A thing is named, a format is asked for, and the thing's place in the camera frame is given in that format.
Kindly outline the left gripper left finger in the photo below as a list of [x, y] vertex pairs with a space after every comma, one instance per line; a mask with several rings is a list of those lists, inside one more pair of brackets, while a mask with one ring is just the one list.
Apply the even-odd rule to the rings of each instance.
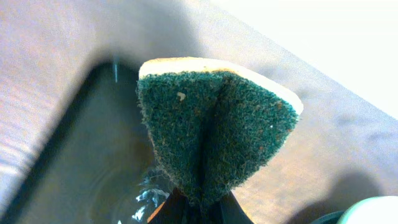
[[149, 216], [148, 224], [181, 224], [186, 205], [186, 196], [174, 188], [166, 201]]

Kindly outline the yellow plate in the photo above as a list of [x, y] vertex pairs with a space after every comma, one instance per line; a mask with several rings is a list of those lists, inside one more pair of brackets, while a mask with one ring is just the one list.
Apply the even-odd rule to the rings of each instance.
[[397, 196], [372, 197], [352, 205], [340, 224], [397, 224]]

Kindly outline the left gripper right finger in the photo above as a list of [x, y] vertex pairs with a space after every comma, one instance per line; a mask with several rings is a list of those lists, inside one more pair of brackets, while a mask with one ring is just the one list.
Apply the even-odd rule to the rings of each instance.
[[217, 224], [253, 224], [232, 192], [214, 204], [214, 219]]

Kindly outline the green and orange sponge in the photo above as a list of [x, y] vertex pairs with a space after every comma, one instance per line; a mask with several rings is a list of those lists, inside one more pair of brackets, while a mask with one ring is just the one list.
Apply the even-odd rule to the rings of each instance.
[[214, 204], [275, 156], [303, 111], [291, 90], [211, 58], [143, 63], [137, 96], [155, 159], [187, 198], [181, 223], [215, 223]]

